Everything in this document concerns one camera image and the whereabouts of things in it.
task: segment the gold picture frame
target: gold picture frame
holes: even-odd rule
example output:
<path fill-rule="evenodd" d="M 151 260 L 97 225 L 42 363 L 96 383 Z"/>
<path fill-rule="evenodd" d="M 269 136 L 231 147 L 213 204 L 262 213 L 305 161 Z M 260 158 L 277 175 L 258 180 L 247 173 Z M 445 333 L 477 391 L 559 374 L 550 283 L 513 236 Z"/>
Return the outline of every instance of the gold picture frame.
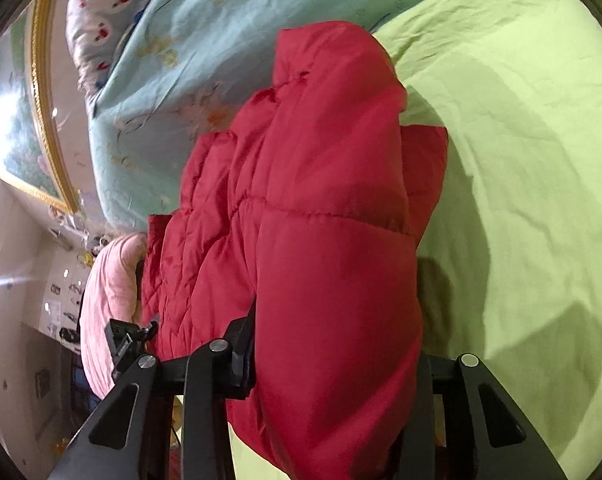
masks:
<path fill-rule="evenodd" d="M 50 45 L 55 1 L 33 0 L 0 38 L 8 43 L 0 49 L 0 63 L 5 65 L 1 56 L 9 56 L 14 66 L 9 82 L 0 83 L 0 91 L 4 92 L 0 99 L 9 96 L 14 101 L 9 105 L 15 107 L 8 140 L 1 145 L 0 179 L 63 212 L 75 213 L 79 210 L 78 199 L 68 178 L 52 115 Z M 5 70 L 0 70 L 0 78 L 4 75 Z"/>

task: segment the bed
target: bed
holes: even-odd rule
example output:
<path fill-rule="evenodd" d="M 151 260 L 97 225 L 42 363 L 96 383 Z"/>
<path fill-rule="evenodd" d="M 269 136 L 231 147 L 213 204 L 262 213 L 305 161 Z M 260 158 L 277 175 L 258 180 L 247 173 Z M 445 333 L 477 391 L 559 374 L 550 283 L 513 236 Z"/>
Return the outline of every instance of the bed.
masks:
<path fill-rule="evenodd" d="M 388 0 L 391 12 L 348 0 L 331 16 L 316 0 L 281 22 L 280 0 L 233 20 L 241 1 L 150 0 L 88 99 L 110 221 L 142 229 L 175 207 L 192 142 L 266 82 L 278 28 L 341 17 L 376 30 L 409 92 L 403 122 L 442 124 L 451 141 L 419 247 L 425 349 L 482 357 L 569 479 L 585 479 L 602 458 L 598 22 L 579 0 Z M 233 446 L 239 477 L 282 475 Z"/>

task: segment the floral pillow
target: floral pillow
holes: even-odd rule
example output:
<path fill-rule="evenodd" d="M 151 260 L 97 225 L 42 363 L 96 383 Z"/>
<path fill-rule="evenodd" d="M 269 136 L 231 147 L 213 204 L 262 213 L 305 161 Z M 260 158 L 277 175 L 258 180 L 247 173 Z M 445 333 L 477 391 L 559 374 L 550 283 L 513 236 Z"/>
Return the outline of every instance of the floral pillow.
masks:
<path fill-rule="evenodd" d="M 105 86 L 117 54 L 150 0 L 69 0 L 66 38 L 87 98 Z"/>

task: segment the metal screw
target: metal screw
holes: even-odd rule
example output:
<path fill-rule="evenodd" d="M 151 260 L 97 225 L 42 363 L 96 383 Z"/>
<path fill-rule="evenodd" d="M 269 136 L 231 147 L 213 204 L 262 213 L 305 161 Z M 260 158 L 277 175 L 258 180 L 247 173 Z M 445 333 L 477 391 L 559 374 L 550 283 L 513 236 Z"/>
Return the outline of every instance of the metal screw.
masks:
<path fill-rule="evenodd" d="M 463 354 L 461 356 L 461 362 L 467 367 L 474 368 L 479 364 L 479 358 L 472 354 Z"/>
<path fill-rule="evenodd" d="M 144 355 L 139 359 L 139 366 L 142 368 L 152 368 L 156 364 L 155 356 Z"/>
<path fill-rule="evenodd" d="M 212 352 L 223 352 L 227 346 L 227 341 L 225 339 L 215 339 L 214 341 L 210 341 L 210 350 Z"/>

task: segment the light green bed sheet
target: light green bed sheet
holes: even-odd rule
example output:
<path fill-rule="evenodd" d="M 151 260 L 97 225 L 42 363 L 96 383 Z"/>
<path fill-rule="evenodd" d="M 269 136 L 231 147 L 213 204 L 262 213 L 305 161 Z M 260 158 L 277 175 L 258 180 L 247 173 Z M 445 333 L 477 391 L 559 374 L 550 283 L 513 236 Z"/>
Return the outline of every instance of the light green bed sheet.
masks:
<path fill-rule="evenodd" d="M 582 480 L 602 458 L 602 30 L 579 0 L 426 0 L 376 37 L 403 122 L 449 132 L 425 348 L 483 358 Z"/>

